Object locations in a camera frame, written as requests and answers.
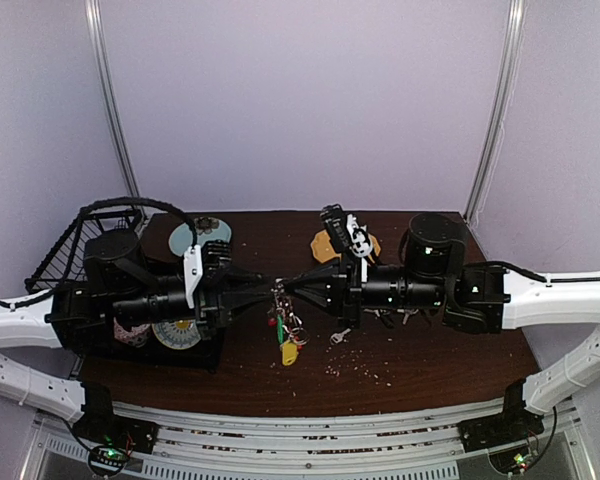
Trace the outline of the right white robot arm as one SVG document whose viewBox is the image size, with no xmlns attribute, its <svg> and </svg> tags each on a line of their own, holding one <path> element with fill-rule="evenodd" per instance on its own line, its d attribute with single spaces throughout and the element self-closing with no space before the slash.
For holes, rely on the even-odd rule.
<svg viewBox="0 0 600 480">
<path fill-rule="evenodd" d="M 338 258 L 282 285 L 347 326 L 358 326 L 365 309 L 440 313 L 444 325 L 469 334 L 593 325 L 560 360 L 507 388 L 492 423 L 499 440 L 515 440 L 531 415 L 547 414 L 600 378 L 600 271 L 540 274 L 504 261 L 468 263 L 467 227 L 435 212 L 415 215 L 399 244 L 399 264 L 383 264 L 354 215 L 330 205 L 321 220 Z"/>
</svg>

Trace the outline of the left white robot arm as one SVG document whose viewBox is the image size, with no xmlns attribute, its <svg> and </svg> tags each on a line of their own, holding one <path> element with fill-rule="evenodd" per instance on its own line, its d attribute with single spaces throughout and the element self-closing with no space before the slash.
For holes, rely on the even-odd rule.
<svg viewBox="0 0 600 480">
<path fill-rule="evenodd" d="M 268 296 L 265 276 L 234 265 L 230 245 L 191 239 L 178 262 L 147 257 L 143 208 L 117 197 L 81 208 L 29 280 L 28 295 L 0 299 L 0 349 L 44 347 L 158 367 L 214 369 L 234 317 Z"/>
</svg>

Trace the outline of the keyring bundle with coloured tags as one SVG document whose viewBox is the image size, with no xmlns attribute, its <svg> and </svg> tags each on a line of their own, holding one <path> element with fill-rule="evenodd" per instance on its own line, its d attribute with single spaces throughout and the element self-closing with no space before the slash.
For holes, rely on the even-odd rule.
<svg viewBox="0 0 600 480">
<path fill-rule="evenodd" d="M 276 279 L 271 288 L 272 304 L 268 310 L 269 325 L 276 329 L 276 338 L 284 367 L 293 365 L 310 336 L 304 322 L 296 313 L 293 298 L 286 291 L 282 279 Z"/>
</svg>

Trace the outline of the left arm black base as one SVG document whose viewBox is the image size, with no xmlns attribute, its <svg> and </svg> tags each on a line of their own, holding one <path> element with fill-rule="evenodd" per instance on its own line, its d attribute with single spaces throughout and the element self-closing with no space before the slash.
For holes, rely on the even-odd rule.
<svg viewBox="0 0 600 480">
<path fill-rule="evenodd" d="M 120 474 L 134 452 L 151 454 L 159 426 L 155 422 L 118 415 L 109 390 L 95 383 L 79 382 L 84 399 L 81 416 L 67 426 L 87 451 L 87 466 L 101 478 Z"/>
</svg>

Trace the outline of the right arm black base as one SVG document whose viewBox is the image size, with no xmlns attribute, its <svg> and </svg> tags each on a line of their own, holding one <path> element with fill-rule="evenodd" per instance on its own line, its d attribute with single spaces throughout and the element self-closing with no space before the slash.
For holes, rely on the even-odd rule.
<svg viewBox="0 0 600 480">
<path fill-rule="evenodd" d="M 494 470 L 508 478 L 522 476 L 537 465 L 546 455 L 557 430 L 557 409 L 553 407 L 550 435 L 543 449 L 539 451 L 539 435 L 544 432 L 544 415 L 532 413 L 527 409 L 527 402 L 523 399 L 525 383 L 526 381 L 521 379 L 506 388 L 502 410 L 499 413 L 463 420 L 457 424 L 459 438 L 466 453 L 515 441 L 526 442 L 526 451 L 512 448 L 489 455 Z"/>
</svg>

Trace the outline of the single silver key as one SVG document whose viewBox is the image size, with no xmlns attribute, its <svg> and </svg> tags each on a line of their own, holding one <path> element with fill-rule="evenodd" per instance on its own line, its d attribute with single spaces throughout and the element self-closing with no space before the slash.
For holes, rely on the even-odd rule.
<svg viewBox="0 0 600 480">
<path fill-rule="evenodd" d="M 346 338 L 346 336 L 347 336 L 347 335 L 348 335 L 350 332 L 351 332 L 351 329 L 350 329 L 350 328 L 344 329 L 344 330 L 342 330 L 342 331 L 340 331 L 340 332 L 334 332 L 334 333 L 333 333 L 333 334 L 330 336 L 330 338 L 329 338 L 330 344 L 331 344 L 331 345 L 337 345 L 337 344 L 340 344 L 340 343 L 342 343 L 342 342 L 344 341 L 344 339 Z"/>
</svg>

